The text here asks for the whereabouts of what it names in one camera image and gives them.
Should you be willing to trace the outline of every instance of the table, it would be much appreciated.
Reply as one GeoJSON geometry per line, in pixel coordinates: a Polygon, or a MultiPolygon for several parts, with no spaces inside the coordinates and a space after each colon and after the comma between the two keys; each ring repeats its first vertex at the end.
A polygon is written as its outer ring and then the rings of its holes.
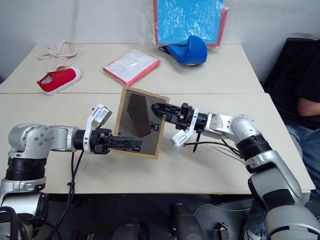
{"type": "MultiPolygon", "coordinates": [[[[270,146],[277,150],[299,181],[303,190],[314,185],[275,106],[266,93],[250,94],[166,94],[169,102],[183,102],[200,112],[226,115],[245,114],[255,119],[257,128],[270,146]]],[[[34,123],[85,128],[91,108],[98,103],[113,111],[103,128],[115,128],[120,94],[64,93],[0,94],[1,135],[0,178],[5,176],[8,133],[15,125],[34,123]]],[[[76,193],[210,193],[248,194],[250,174],[242,162],[223,146],[199,145],[175,148],[170,138],[177,132],[167,123],[158,160],[109,153],[84,155],[76,177],[76,193]]],[[[67,193],[71,179],[71,153],[51,152],[46,165],[46,193],[67,193]]]]}
{"type": "MultiPolygon", "coordinates": [[[[36,45],[8,79],[0,93],[42,93],[37,81],[46,74],[48,60],[37,60],[46,45],[36,45]]],[[[82,78],[62,93],[119,94],[122,86],[102,71],[102,67],[122,57],[135,44],[77,44],[79,59],[70,67],[82,70],[82,78]]],[[[182,66],[160,51],[144,51],[161,60],[160,66],[132,87],[156,94],[263,93],[263,89],[241,45],[222,45],[208,50],[205,64],[182,66]]]]}

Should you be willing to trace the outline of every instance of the paper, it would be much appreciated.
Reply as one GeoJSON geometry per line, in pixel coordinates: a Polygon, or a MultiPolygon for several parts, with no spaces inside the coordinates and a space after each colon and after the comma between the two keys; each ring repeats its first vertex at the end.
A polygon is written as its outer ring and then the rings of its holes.
{"type": "Polygon", "coordinates": [[[157,61],[157,58],[134,49],[103,68],[128,83],[157,61]]]}

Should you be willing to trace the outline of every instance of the black cable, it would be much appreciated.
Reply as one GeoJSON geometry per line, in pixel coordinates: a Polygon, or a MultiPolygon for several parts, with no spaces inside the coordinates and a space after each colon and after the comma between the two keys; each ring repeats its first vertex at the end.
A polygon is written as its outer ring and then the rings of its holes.
{"type": "Polygon", "coordinates": [[[10,223],[10,240],[17,240],[18,239],[18,217],[15,210],[9,206],[2,206],[0,207],[0,213],[5,212],[7,214],[9,223],[10,223]]]}
{"type": "Polygon", "coordinates": [[[18,220],[18,227],[19,227],[19,231],[20,231],[20,236],[22,240],[29,240],[28,238],[28,233],[26,230],[26,226],[23,224],[23,222],[18,218],[17,216],[17,220],[18,220]]]}
{"type": "Polygon", "coordinates": [[[221,139],[221,141],[235,154],[238,155],[241,158],[240,152],[238,149],[235,149],[231,147],[224,139],[221,139]]]}
{"type": "MultiPolygon", "coordinates": [[[[51,229],[53,229],[53,228],[55,227],[55,226],[54,226],[53,224],[51,224],[50,222],[46,222],[46,223],[44,223],[44,225],[50,227],[51,229]]],[[[60,234],[59,230],[57,230],[57,231],[55,232],[55,234],[56,234],[58,240],[62,240],[62,237],[61,237],[61,234],[60,234]]]]}
{"type": "Polygon", "coordinates": [[[228,144],[221,143],[221,142],[216,142],[216,141],[188,142],[188,143],[185,143],[183,146],[195,145],[195,144],[217,144],[217,145],[225,146],[225,147],[229,148],[230,150],[232,149],[232,152],[233,152],[234,154],[236,154],[238,157],[241,158],[238,149],[236,149],[236,148],[234,148],[234,147],[232,147],[232,146],[230,146],[230,145],[228,145],[228,144]]]}
{"type": "Polygon", "coordinates": [[[70,186],[69,188],[69,193],[68,193],[68,198],[67,198],[67,202],[66,202],[66,208],[64,210],[64,212],[62,213],[62,215],[60,216],[60,218],[57,220],[57,222],[55,223],[54,227],[52,228],[52,231],[51,233],[49,234],[49,236],[46,238],[46,240],[51,240],[52,236],[54,234],[56,234],[56,232],[58,231],[59,227],[61,226],[61,224],[63,223],[65,217],[66,217],[66,214],[72,204],[72,201],[74,199],[74,195],[75,195],[75,178],[76,178],[76,174],[77,174],[77,171],[78,171],[78,168],[79,168],[79,165],[80,165],[80,162],[81,162],[81,159],[84,155],[84,150],[81,151],[81,154],[78,158],[78,161],[76,163],[76,166],[74,168],[74,158],[75,158],[75,153],[73,152],[72,153],[72,156],[71,156],[71,182],[68,182],[68,186],[70,186]]]}

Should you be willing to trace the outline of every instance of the towel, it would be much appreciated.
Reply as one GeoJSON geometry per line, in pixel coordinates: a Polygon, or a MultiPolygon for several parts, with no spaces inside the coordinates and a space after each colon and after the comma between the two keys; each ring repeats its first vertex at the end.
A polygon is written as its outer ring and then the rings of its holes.
{"type": "Polygon", "coordinates": [[[72,46],[69,41],[60,41],[58,44],[47,46],[36,59],[50,59],[47,68],[47,72],[50,73],[70,66],[78,59],[79,55],[79,49],[72,46]]]}

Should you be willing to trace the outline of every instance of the black shirt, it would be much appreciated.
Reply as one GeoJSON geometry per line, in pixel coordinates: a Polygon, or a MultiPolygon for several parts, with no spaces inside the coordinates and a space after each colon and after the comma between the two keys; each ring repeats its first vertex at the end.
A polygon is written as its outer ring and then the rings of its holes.
{"type": "Polygon", "coordinates": [[[320,115],[297,112],[299,97],[320,103],[320,40],[288,38],[263,88],[285,124],[320,128],[320,115]]]}

